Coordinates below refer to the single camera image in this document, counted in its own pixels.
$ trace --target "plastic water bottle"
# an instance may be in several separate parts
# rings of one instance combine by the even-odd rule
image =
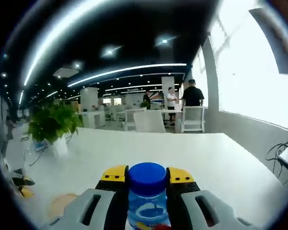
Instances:
[[[155,163],[140,163],[130,168],[129,177],[130,225],[136,230],[147,230],[158,224],[170,226],[165,168]]]

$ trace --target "white plant pot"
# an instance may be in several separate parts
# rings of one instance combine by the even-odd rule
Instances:
[[[53,143],[53,148],[54,154],[57,157],[64,157],[68,155],[66,139],[64,138],[64,136]]]

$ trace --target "blue bottle cap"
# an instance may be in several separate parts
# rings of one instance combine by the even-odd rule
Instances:
[[[140,163],[129,169],[130,189],[140,196],[156,196],[167,186],[166,170],[156,163]]]

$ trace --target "man in black shirt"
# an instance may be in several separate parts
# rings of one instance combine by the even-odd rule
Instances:
[[[143,101],[149,103],[149,106],[147,107],[147,109],[150,109],[149,90],[146,90],[146,92],[145,92],[145,94],[144,94],[144,96],[143,96]]]
[[[195,87],[195,80],[188,81],[189,87],[183,92],[182,106],[203,106],[204,96],[200,89]]]

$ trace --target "black ceiling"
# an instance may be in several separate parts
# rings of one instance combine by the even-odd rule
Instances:
[[[199,45],[207,37],[206,30],[218,1],[133,0],[104,5],[98,8],[100,10],[82,18],[75,28],[59,37],[40,61],[40,67],[34,70],[28,84],[23,86],[25,65],[28,63],[27,58],[33,45],[44,35],[43,30],[50,20],[71,1],[44,2],[45,4],[38,2],[38,6],[33,6],[28,13],[29,16],[25,16],[19,27],[11,33],[4,49],[8,58],[2,58],[0,74],[7,73],[7,77],[1,79],[1,87],[5,93],[9,92],[7,96],[10,97],[13,107],[18,108],[22,90],[24,97],[21,106],[28,107],[54,91],[59,93],[49,98],[76,96],[83,86],[89,85],[98,87],[99,95],[102,96],[111,86],[119,88],[145,85],[148,81],[149,84],[161,84],[161,76],[166,76],[169,72],[175,76],[175,83],[181,83],[183,74],[174,73],[186,73],[190,70]],[[18,11],[18,14],[19,12],[24,16],[24,11]],[[155,46],[156,38],[162,35],[169,35],[174,39],[169,41],[168,46]],[[107,45],[121,46],[115,58],[100,57],[101,50]],[[80,61],[82,64],[78,74],[68,79],[53,76],[59,68],[72,66],[74,61]],[[71,82],[102,72],[159,63],[186,63],[187,66],[129,70],[67,87]]]

